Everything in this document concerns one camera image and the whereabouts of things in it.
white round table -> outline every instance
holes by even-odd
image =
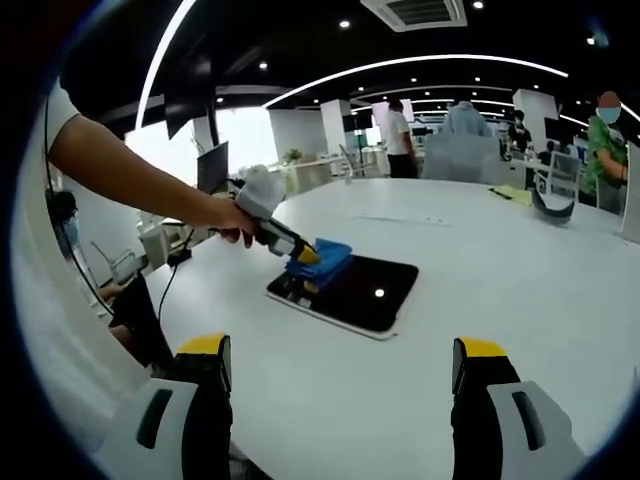
[[[334,182],[276,216],[420,274],[399,335],[377,342],[268,298],[285,259],[261,246],[213,238],[180,266],[168,342],[231,335],[232,438],[274,479],[451,478],[463,335],[504,347],[568,413],[586,454],[615,428],[640,369],[640,246],[620,238],[618,217],[579,205],[558,228],[486,186],[389,179]],[[169,275],[148,279],[156,308]]]

potted plant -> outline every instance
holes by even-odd
[[[293,165],[294,163],[298,163],[302,158],[302,152],[297,148],[292,148],[287,153],[285,153],[283,159],[285,165]]]

ceiling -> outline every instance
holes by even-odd
[[[606,2],[604,11],[602,1],[483,1],[484,8],[476,10],[471,0],[463,0],[466,27],[396,33],[359,0],[197,0],[169,46],[151,95],[176,89],[185,94],[212,93],[214,84],[290,89],[375,62],[476,54],[534,62],[567,72],[569,77],[497,61],[420,61],[343,76],[272,108],[314,107],[315,100],[322,103],[335,98],[362,97],[364,102],[374,102],[383,98],[383,92],[407,88],[416,89],[402,92],[403,98],[465,95],[512,103],[517,89],[538,85],[563,105],[563,114],[581,121],[588,120],[597,95],[605,90],[617,92],[627,106],[640,112],[640,69],[631,60],[636,27],[633,15],[625,13],[626,4]],[[180,0],[120,3],[78,40],[64,68],[63,85],[74,103],[95,118],[129,104],[135,111],[151,59]],[[615,3],[620,8],[612,8]],[[349,28],[340,28],[343,20],[350,22]],[[596,38],[593,46],[587,43],[592,36]],[[266,70],[259,68],[261,62],[267,62]],[[199,76],[209,66],[212,76]],[[285,91],[245,87],[236,90],[242,93],[224,94],[219,107],[262,105],[279,95],[274,90]],[[435,110],[437,105],[424,103],[414,109]],[[501,112],[503,108],[508,110],[484,104],[480,110]],[[161,119],[163,112],[162,106],[150,109],[147,121]],[[640,134],[640,122],[631,116],[623,114],[619,123],[628,138]],[[130,111],[118,125],[124,130],[133,128]]]

air conditioning vent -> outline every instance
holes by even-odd
[[[467,25],[462,0],[360,1],[396,32]]]

tablet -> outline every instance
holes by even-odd
[[[267,295],[322,320],[386,340],[418,277],[413,265],[352,255],[351,261],[315,291],[285,272],[267,286]]]

